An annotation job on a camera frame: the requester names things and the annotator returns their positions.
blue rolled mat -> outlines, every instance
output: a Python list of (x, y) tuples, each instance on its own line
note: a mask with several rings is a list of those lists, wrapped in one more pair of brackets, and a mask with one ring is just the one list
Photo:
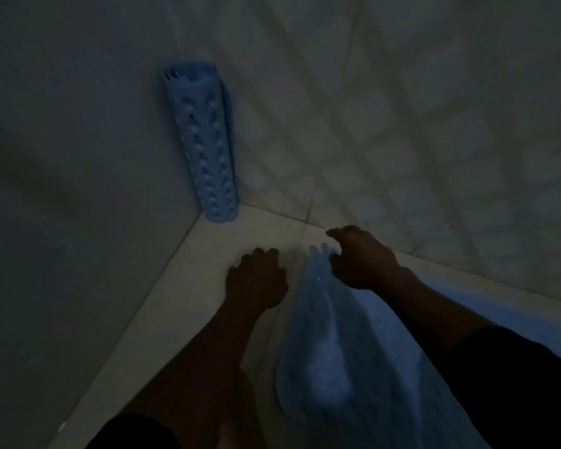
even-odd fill
[[(283, 411), (336, 448), (489, 449), (399, 318), (374, 293), (334, 278), (328, 254), (312, 254), (297, 291), (276, 370)], [(561, 326), (426, 284), (561, 356)]]
[(238, 203), (228, 90), (205, 61), (174, 65), (164, 80), (202, 209), (212, 222), (230, 222)]

black sleeve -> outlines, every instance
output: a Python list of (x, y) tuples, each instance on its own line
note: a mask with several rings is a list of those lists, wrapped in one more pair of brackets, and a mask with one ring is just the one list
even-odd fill
[(172, 431), (154, 419), (121, 414), (108, 421), (86, 449), (106, 448), (180, 449), (180, 446)]
[(561, 358), (502, 327), (469, 337), (445, 370), (493, 448), (561, 447)]

hand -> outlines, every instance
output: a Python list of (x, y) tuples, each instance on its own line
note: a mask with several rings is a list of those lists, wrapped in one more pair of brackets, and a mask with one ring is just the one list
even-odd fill
[(393, 292), (403, 280), (413, 276), (399, 266), (390, 249), (355, 225), (331, 229), (326, 234), (341, 245), (341, 254), (331, 254), (328, 259), (333, 275), (348, 287)]
[(278, 250), (265, 253), (258, 247), (251, 255), (242, 256), (238, 267), (228, 270), (226, 301), (258, 318), (279, 304), (288, 289), (286, 270), (279, 268)]

white tile floor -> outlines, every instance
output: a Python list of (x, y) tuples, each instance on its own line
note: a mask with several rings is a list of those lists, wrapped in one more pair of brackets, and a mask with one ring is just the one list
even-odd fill
[[(254, 384), (270, 449), (322, 447), (321, 442), (308, 440), (284, 417), (273, 389), (285, 327), (309, 248), (322, 243), (335, 246), (323, 229), (250, 206), (241, 205), (239, 217), (230, 224), (212, 224), (202, 216), (50, 448), (84, 448), (102, 425), (214, 315), (224, 297), (228, 267), (258, 246), (281, 251), (280, 262), (288, 268), (290, 288), (282, 304), (258, 322), (242, 367)], [(522, 305), (561, 323), (561, 303), (404, 254), (397, 257), (423, 278)]]

tile wall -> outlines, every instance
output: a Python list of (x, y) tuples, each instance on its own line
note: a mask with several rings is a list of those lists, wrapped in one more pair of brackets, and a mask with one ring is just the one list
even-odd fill
[(561, 0), (170, 0), (240, 200), (561, 300)]

